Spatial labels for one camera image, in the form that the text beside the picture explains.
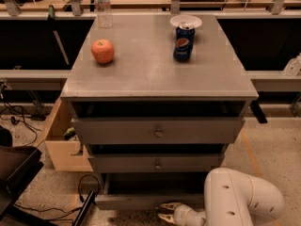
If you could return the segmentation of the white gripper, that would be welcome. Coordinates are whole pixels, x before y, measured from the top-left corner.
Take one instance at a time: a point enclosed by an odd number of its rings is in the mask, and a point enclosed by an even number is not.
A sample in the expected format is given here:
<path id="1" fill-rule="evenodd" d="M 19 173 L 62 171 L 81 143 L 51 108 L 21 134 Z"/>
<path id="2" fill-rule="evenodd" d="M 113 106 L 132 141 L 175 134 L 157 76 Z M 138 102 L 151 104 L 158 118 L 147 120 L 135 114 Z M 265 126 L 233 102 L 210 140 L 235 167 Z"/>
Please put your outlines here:
<path id="1" fill-rule="evenodd" d="M 159 213 L 158 217 L 170 224 L 177 226 L 205 226 L 205 212 L 197 212 L 191 207 L 181 202 L 165 202 L 159 205 L 160 209 L 174 211 L 174 217 L 171 214 Z"/>

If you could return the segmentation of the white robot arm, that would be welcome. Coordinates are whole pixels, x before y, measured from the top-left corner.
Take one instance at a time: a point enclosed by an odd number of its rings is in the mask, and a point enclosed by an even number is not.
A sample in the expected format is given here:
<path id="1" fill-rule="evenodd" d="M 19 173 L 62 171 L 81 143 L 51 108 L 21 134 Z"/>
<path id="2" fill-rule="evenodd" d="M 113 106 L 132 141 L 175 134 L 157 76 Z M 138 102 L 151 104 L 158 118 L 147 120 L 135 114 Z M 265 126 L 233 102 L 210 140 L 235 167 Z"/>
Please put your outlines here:
<path id="1" fill-rule="evenodd" d="M 280 190 L 270 182 L 238 170 L 211 170 L 204 183 L 204 210 L 181 202 L 163 203 L 171 214 L 158 217 L 176 226 L 255 226 L 273 221 L 285 210 Z"/>

